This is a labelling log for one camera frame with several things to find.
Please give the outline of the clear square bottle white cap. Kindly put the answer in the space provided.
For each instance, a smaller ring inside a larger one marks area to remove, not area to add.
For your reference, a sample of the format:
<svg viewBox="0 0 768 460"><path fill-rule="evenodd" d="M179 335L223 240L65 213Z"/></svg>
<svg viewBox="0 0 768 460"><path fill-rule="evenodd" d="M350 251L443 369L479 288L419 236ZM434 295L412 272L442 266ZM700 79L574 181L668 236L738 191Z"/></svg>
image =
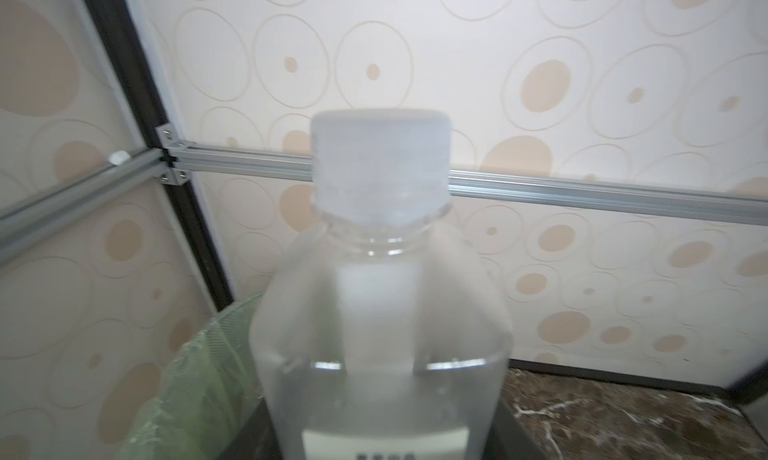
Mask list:
<svg viewBox="0 0 768 460"><path fill-rule="evenodd" d="M336 110L310 123L318 220L249 331L286 459L478 459L513 342L498 285L446 221L449 118Z"/></svg>

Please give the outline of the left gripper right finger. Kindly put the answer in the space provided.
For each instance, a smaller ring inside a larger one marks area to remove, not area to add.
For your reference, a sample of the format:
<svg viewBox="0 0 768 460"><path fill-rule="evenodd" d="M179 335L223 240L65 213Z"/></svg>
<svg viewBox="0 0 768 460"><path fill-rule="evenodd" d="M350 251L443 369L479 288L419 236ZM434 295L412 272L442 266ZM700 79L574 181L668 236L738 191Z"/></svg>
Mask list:
<svg viewBox="0 0 768 460"><path fill-rule="evenodd" d="M483 460L547 460L546 454L514 417L511 408L500 400L486 439Z"/></svg>

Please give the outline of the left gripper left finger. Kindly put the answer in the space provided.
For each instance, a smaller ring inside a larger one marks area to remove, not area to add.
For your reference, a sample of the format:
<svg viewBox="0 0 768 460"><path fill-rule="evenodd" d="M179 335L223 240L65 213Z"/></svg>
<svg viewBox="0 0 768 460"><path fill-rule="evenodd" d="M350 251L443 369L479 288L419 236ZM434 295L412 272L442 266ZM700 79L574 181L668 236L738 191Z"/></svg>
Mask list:
<svg viewBox="0 0 768 460"><path fill-rule="evenodd" d="M261 402L217 460L280 460L282 454L265 402Z"/></svg>

